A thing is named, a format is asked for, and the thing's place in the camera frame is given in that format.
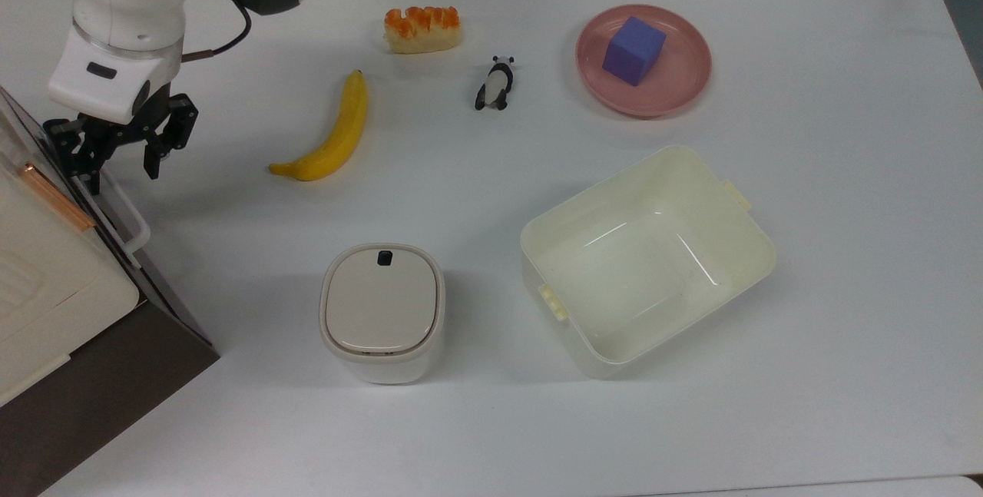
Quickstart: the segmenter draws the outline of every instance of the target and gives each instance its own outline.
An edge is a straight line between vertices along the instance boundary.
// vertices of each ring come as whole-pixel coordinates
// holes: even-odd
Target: white plastic box
[[[667,147],[523,228],[524,276],[607,378],[772,272],[775,245],[695,151]]]

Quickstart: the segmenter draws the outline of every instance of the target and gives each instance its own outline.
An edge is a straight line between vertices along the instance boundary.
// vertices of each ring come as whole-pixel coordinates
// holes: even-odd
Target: plastic container
[[[690,148],[664,148],[526,224],[526,284],[607,378],[772,272],[748,209]]]
[[[426,374],[442,351],[443,319],[443,274],[421,249],[359,245],[324,277],[320,336],[366,382],[405,384]]]

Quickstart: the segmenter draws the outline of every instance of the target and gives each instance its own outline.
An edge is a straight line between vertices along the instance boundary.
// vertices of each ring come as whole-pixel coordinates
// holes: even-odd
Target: panda figurine
[[[512,90],[512,63],[514,57],[492,57],[495,65],[488,71],[488,79],[478,90],[478,98],[475,99],[475,109],[481,111],[488,105],[489,108],[502,111],[508,104],[505,102],[505,95]]]

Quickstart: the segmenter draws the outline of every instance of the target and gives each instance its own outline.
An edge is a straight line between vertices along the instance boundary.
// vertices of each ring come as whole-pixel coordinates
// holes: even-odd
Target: foam block
[[[601,67],[631,85],[639,85],[659,59],[666,32],[629,17],[607,45]]]

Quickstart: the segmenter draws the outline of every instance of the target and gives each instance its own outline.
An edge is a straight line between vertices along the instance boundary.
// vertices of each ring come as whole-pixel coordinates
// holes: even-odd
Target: yellow banana
[[[352,157],[355,146],[358,146],[368,111],[369,91],[366,80],[362,71],[352,71],[341,91],[338,118],[334,121],[334,128],[327,140],[297,161],[271,164],[270,172],[298,180],[317,180],[337,171],[348,161],[348,157]]]

